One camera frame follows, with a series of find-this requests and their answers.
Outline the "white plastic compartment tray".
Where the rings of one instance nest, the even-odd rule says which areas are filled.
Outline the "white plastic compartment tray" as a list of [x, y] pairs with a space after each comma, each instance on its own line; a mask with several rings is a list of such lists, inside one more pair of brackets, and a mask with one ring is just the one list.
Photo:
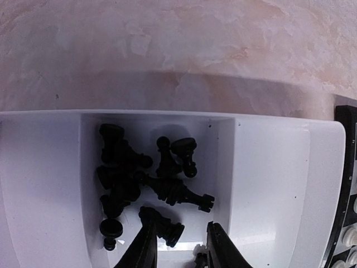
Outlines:
[[1, 266], [114, 267], [145, 221], [155, 267], [323, 267], [346, 133], [314, 119], [165, 111], [1, 114]]

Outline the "black bishop piece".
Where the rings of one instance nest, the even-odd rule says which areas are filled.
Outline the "black bishop piece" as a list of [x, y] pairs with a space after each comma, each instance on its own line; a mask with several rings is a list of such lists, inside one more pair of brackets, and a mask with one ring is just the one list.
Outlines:
[[195, 268], [205, 268], [208, 266], [207, 250], [204, 245], [196, 245], [193, 254], [195, 255]]

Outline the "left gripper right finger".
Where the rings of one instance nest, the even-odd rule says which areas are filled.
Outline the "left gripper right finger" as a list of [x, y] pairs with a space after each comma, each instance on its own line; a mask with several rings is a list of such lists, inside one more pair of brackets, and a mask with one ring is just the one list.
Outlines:
[[252, 268], [219, 223], [207, 225], [208, 267]]

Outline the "black white chessboard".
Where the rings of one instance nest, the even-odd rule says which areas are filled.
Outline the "black white chessboard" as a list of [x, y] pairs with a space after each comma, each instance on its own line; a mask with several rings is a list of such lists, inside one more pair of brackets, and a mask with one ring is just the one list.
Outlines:
[[345, 157], [336, 215], [321, 266], [331, 267], [337, 260], [343, 260], [347, 267], [356, 267], [356, 246], [346, 247], [342, 242], [346, 230], [356, 227], [353, 211], [356, 199], [356, 107], [335, 107], [334, 119], [345, 129]]

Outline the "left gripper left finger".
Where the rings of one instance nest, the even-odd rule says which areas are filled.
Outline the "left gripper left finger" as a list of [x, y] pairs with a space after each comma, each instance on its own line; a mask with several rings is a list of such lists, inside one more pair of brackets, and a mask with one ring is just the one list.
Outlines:
[[157, 220], [147, 218], [115, 268], [157, 267]]

